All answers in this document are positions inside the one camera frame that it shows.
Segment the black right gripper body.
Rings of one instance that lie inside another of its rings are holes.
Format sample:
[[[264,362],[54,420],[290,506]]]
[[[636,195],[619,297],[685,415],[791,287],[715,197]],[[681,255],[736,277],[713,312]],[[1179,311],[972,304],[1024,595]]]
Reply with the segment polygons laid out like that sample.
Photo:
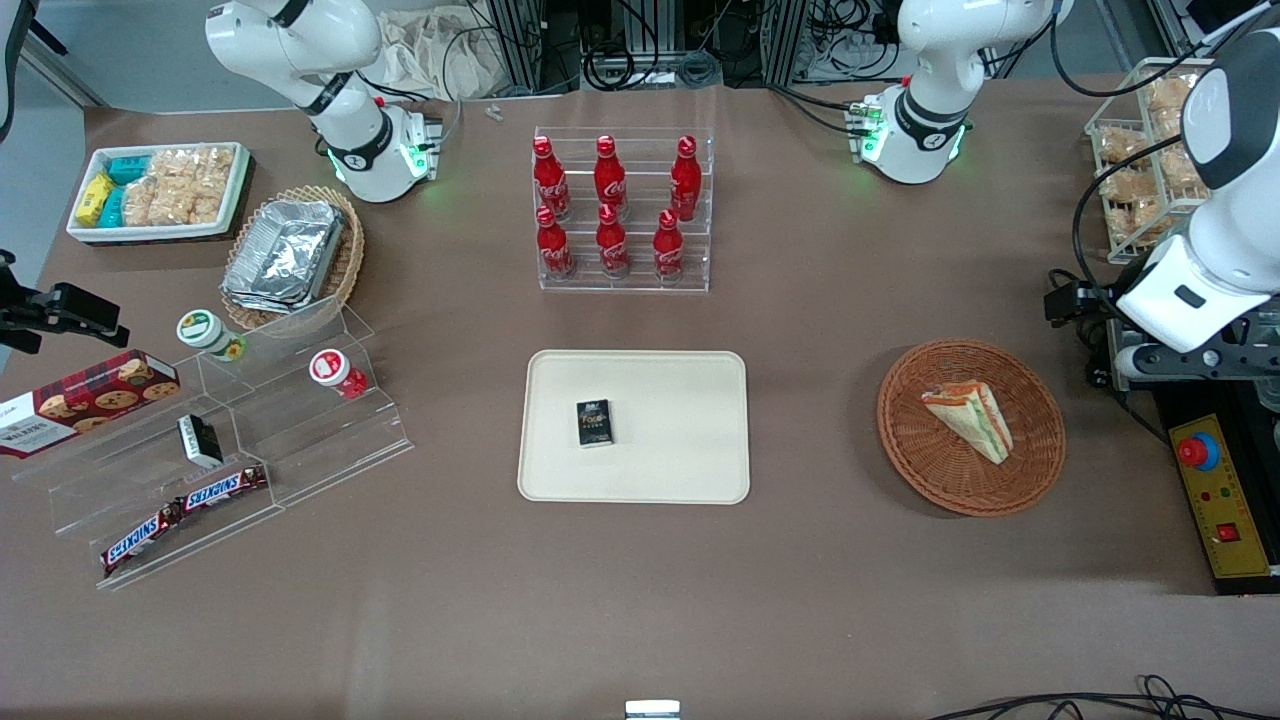
[[[131,332],[119,323],[120,309],[70,283],[41,292],[12,284],[3,288],[1,343],[36,355],[45,334],[82,334],[124,348]]]

